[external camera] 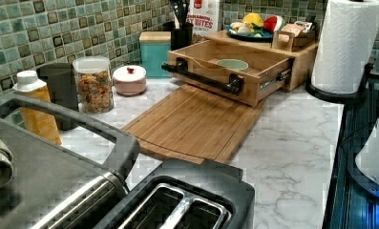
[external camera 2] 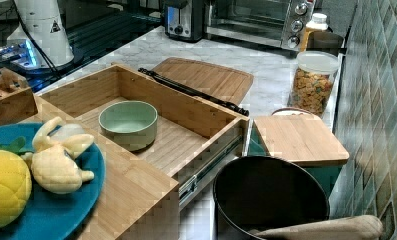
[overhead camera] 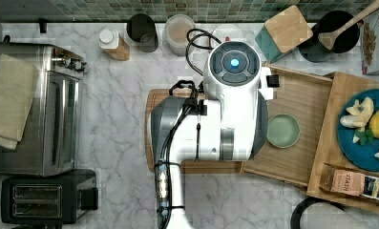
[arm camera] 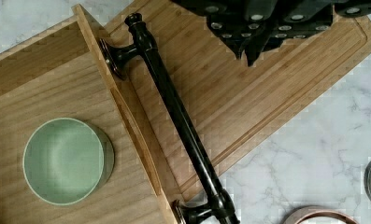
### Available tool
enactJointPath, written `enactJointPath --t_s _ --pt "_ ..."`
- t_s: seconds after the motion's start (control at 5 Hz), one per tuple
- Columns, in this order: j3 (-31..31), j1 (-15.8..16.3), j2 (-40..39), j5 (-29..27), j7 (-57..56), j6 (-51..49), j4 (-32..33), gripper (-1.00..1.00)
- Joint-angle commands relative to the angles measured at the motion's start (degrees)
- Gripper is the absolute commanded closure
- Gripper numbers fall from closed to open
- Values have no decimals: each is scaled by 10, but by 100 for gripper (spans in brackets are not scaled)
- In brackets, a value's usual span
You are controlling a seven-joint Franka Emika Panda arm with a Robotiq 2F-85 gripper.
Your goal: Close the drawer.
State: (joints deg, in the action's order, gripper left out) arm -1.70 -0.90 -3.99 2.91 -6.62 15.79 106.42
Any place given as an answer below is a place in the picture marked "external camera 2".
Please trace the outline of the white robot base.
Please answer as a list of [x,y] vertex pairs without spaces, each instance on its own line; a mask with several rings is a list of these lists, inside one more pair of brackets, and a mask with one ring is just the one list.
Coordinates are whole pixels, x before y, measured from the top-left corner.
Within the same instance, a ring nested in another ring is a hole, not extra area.
[[83,53],[70,45],[58,0],[12,0],[19,26],[0,55],[28,74],[59,73],[78,65]]

